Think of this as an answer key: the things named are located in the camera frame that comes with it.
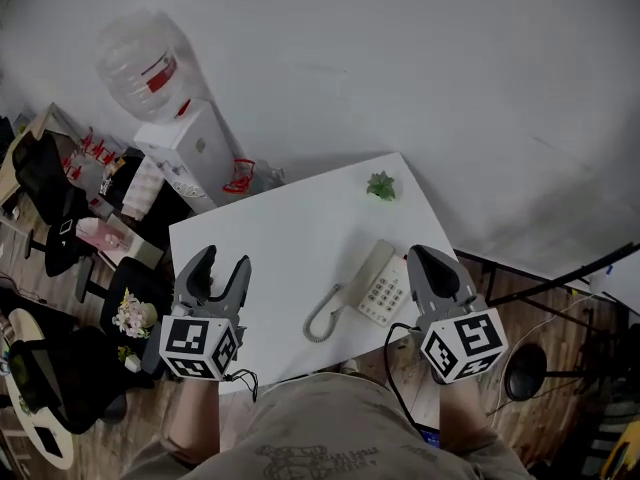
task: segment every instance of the corded telephone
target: corded telephone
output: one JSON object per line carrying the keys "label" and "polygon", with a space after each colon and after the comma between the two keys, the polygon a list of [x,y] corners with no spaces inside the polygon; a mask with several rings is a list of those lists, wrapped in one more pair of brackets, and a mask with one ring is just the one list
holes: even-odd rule
{"label": "corded telephone", "polygon": [[[386,326],[409,293],[406,261],[397,256],[391,244],[378,240],[350,283],[336,284],[309,314],[302,327],[304,336],[314,343],[325,341],[346,306],[350,306],[381,326]],[[329,326],[318,336],[311,332],[311,323],[330,300],[337,298],[341,306],[329,316]]]}

